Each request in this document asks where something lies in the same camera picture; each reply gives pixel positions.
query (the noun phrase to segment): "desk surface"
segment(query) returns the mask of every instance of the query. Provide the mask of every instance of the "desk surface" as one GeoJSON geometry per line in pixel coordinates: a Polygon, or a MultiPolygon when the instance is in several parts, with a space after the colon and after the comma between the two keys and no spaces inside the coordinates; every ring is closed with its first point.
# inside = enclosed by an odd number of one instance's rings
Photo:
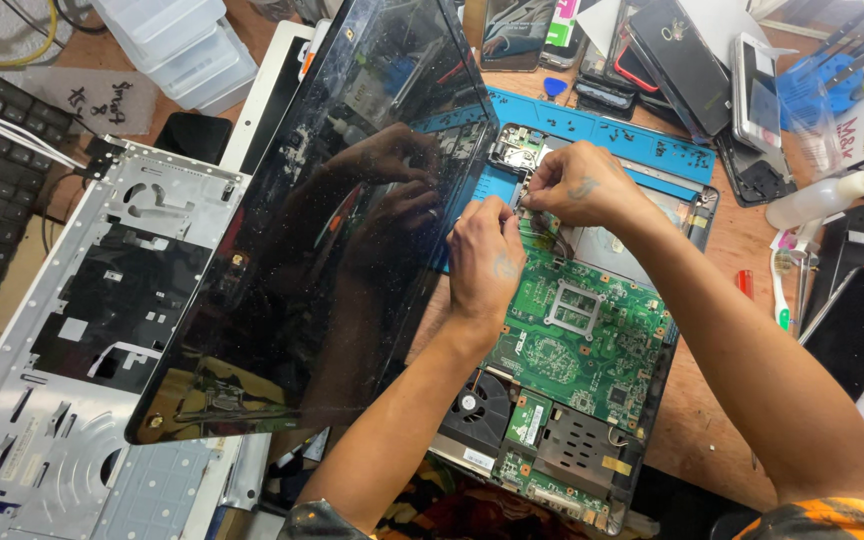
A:
{"type": "MultiPolygon", "coordinates": [[[[248,46],[252,57],[261,62],[276,25],[254,12],[246,0],[226,0],[225,4],[228,8],[226,17],[232,27],[248,46]]],[[[465,24],[469,29],[469,40],[477,45],[476,42],[481,40],[481,30],[472,26],[478,27],[475,21],[477,18],[481,20],[481,15],[470,12],[466,6],[465,24]]],[[[818,44],[815,39],[777,30],[766,29],[766,34],[776,47],[808,52],[818,44]]],[[[77,31],[69,39],[68,45],[59,55],[55,63],[57,66],[121,71],[135,69],[109,33],[95,36],[77,31]]],[[[783,56],[778,64],[779,70],[788,68],[797,58],[798,55],[783,56]]],[[[544,97],[543,80],[546,77],[571,81],[575,77],[575,68],[564,73],[544,68],[534,73],[490,72],[484,73],[483,77],[488,85],[506,91],[544,97]]],[[[574,106],[575,101],[576,96],[571,90],[559,95],[556,100],[559,105],[567,106],[574,106]]],[[[221,117],[234,121],[242,105],[234,106],[221,117]]],[[[177,104],[159,93],[150,133],[130,135],[128,138],[152,144],[166,118],[180,110],[177,104]]],[[[684,135],[681,129],[654,117],[641,107],[635,110],[632,122],[684,135]]],[[[798,157],[795,153],[789,155],[789,162],[796,172],[803,170],[797,166],[798,157]]],[[[772,313],[768,244],[776,231],[765,221],[764,206],[742,208],[736,203],[719,159],[716,159],[712,185],[722,196],[705,254],[730,279],[739,270],[751,270],[754,275],[755,302],[763,312],[772,313]]],[[[81,194],[78,181],[67,182],[56,190],[49,206],[49,215],[64,219],[68,214],[67,209],[72,208],[70,203],[74,203],[81,194]]],[[[443,277],[414,339],[414,352],[426,345],[448,308],[449,278],[443,277]]],[[[753,470],[749,446],[716,401],[685,341],[678,343],[645,462],[660,471],[754,509],[765,510],[776,503],[775,492],[762,465],[758,466],[757,471],[753,470]]]]}

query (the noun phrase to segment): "tattoo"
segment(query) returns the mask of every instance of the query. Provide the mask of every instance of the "tattoo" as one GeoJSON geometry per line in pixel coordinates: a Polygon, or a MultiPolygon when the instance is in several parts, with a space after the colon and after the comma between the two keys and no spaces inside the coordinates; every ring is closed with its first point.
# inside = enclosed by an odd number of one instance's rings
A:
{"type": "Polygon", "coordinates": [[[495,258],[492,272],[497,278],[514,278],[519,275],[519,266],[509,258],[508,251],[502,250],[495,258]]]}
{"type": "Polygon", "coordinates": [[[580,182],[582,183],[565,192],[569,199],[573,201],[585,199],[587,195],[599,186],[599,182],[595,181],[595,178],[591,176],[583,176],[580,182]]]}

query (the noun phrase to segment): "yellow tape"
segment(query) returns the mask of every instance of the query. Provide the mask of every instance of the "yellow tape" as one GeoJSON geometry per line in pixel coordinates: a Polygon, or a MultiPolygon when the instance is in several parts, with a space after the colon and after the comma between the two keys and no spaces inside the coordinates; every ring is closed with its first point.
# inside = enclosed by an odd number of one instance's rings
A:
{"type": "Polygon", "coordinates": [[[632,473],[632,465],[607,455],[602,456],[602,466],[627,477],[632,473]]]}

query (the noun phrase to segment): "laptop screen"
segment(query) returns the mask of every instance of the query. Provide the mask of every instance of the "laptop screen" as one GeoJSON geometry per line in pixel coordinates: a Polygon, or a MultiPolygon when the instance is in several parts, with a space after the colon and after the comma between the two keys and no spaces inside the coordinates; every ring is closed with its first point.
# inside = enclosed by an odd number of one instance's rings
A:
{"type": "Polygon", "coordinates": [[[402,371],[498,130],[452,10],[342,5],[242,200],[214,194],[237,210],[131,442],[347,424],[402,371]]]}

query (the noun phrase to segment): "motherboard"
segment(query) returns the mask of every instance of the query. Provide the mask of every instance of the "motherboard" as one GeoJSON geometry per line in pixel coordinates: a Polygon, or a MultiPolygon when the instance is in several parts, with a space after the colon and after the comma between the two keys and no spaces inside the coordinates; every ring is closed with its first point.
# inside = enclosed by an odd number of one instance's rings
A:
{"type": "Polygon", "coordinates": [[[536,247],[498,342],[482,367],[630,434],[662,347],[668,311],[659,294],[536,247]]]}

